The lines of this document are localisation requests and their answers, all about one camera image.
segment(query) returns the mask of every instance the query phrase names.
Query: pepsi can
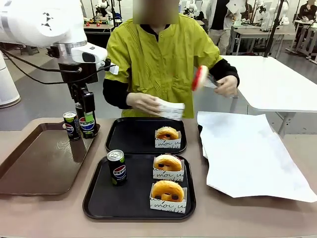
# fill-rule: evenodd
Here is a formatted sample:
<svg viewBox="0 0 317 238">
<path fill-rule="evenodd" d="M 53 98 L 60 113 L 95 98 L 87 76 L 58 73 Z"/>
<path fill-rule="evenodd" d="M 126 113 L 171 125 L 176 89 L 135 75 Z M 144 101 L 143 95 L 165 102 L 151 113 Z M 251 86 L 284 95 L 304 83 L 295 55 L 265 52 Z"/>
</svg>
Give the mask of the pepsi can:
<svg viewBox="0 0 317 238">
<path fill-rule="evenodd" d="M 80 103 L 76 103 L 76 112 L 83 137 L 94 138 L 98 134 L 95 112 L 85 113 Z"/>
<path fill-rule="evenodd" d="M 127 171 L 124 153 L 121 150 L 112 150 L 107 154 L 111 180 L 114 185 L 121 186 L 127 181 Z"/>
<path fill-rule="evenodd" d="M 66 131 L 70 140 L 80 139 L 80 129 L 77 114 L 75 112 L 67 112 L 63 115 Z"/>
</svg>

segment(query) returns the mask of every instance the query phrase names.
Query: brown tray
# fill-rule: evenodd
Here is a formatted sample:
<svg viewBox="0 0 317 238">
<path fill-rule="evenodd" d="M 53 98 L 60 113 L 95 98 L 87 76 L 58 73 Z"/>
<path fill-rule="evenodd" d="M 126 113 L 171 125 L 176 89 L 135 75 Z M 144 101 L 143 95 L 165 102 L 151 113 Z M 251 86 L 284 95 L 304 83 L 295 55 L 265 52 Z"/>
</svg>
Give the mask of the brown tray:
<svg viewBox="0 0 317 238">
<path fill-rule="evenodd" d="M 69 141 L 63 124 L 38 125 L 6 158 L 0 194 L 57 195 L 72 187 L 94 139 Z"/>
</svg>

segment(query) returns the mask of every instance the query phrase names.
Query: person in yellow-green jacket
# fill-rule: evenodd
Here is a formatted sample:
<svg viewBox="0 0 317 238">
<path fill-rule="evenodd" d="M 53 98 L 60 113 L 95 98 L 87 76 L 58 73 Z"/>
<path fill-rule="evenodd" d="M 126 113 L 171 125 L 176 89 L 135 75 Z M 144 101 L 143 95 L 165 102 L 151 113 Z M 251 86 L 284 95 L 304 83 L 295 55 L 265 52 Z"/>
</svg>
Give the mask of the person in yellow-green jacket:
<svg viewBox="0 0 317 238">
<path fill-rule="evenodd" d="M 178 14 L 179 0 L 139 0 L 142 10 L 117 27 L 107 44 L 118 75 L 106 73 L 105 100 L 123 109 L 123 117 L 159 115 L 156 98 L 184 103 L 185 118 L 194 117 L 191 85 L 194 67 L 206 65 L 221 85 L 214 91 L 236 94 L 235 67 L 193 19 Z"/>
</svg>

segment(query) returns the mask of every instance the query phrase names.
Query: person's right hand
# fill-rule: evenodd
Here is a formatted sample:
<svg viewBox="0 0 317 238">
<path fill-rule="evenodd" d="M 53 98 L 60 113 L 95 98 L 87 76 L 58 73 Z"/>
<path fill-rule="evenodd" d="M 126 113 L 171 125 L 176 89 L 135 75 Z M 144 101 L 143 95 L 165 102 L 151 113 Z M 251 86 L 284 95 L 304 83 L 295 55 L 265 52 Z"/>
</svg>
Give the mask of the person's right hand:
<svg viewBox="0 0 317 238">
<path fill-rule="evenodd" d="M 128 106 L 159 117 L 159 103 L 156 97 L 145 93 L 129 93 L 126 99 Z"/>
</svg>

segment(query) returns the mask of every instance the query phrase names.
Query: glove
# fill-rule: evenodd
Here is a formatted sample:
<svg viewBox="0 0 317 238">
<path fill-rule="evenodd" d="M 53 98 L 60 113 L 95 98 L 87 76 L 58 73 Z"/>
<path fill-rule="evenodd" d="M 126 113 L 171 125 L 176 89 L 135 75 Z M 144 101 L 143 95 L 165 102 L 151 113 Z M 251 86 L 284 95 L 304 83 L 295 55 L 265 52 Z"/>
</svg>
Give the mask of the glove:
<svg viewBox="0 0 317 238">
<path fill-rule="evenodd" d="M 159 103 L 156 97 L 145 93 L 129 93 L 126 99 L 128 106 L 153 116 L 160 116 Z"/>
<path fill-rule="evenodd" d="M 215 93 L 225 97 L 237 94 L 238 79 L 235 76 L 226 76 L 217 81 L 221 86 L 214 90 Z"/>
</svg>

